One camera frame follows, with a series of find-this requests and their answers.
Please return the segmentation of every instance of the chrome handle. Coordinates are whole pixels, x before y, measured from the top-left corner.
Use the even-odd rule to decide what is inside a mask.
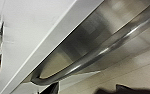
[[[36,85],[50,85],[58,82],[82,69],[93,64],[111,51],[119,48],[121,45],[142,33],[150,27],[150,6],[143,12],[133,18],[129,23],[122,27],[118,32],[111,36],[96,49],[90,51],[79,60],[75,61],[65,69],[48,77],[39,78],[40,75],[33,76],[31,81]]]

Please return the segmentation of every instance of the white panel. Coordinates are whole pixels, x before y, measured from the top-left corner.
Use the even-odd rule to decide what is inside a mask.
[[[0,94],[24,78],[103,0],[6,0]]]

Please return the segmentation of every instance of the gray surface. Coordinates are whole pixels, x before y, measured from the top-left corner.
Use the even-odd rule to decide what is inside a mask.
[[[48,78],[40,78],[40,73],[37,73],[38,75],[33,76],[31,81],[36,85],[50,85],[51,83],[58,82],[95,63],[100,58],[119,48],[120,46],[128,42],[130,39],[139,35],[149,27],[150,6],[143,12],[141,12],[138,16],[133,18],[133,20],[131,20],[129,23],[123,26],[120,30],[118,30],[100,46],[98,46],[92,51],[89,51],[86,55],[84,55],[65,69],[59,71],[58,73]]]
[[[78,60],[112,36],[149,5],[150,0],[104,1],[47,57],[41,77],[49,77]],[[103,70],[129,55],[148,48],[150,46],[149,31],[150,28],[79,73]],[[24,82],[30,81],[31,75]]]

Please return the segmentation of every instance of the metal rail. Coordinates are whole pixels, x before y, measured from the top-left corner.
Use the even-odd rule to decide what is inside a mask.
[[[40,78],[40,75],[33,76],[31,81],[36,85],[50,85],[58,82],[84,68],[93,64],[111,51],[119,48],[121,45],[136,37],[144,30],[150,27],[150,6],[143,12],[133,18],[129,23],[122,27],[118,32],[111,36],[96,49],[90,51],[79,60],[75,61],[65,69],[48,77]]]

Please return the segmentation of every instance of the curved handle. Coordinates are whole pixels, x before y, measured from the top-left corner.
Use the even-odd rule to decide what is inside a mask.
[[[121,28],[117,33],[111,36],[107,41],[101,44],[99,47],[90,51],[65,69],[48,78],[39,78],[38,75],[38,77],[33,77],[31,81],[36,85],[50,85],[52,83],[58,82],[93,64],[95,61],[99,60],[109,52],[119,48],[128,40],[139,35],[141,32],[149,27],[150,6],[138,16],[136,16],[133,20],[131,20],[128,24],[126,24],[123,28]]]

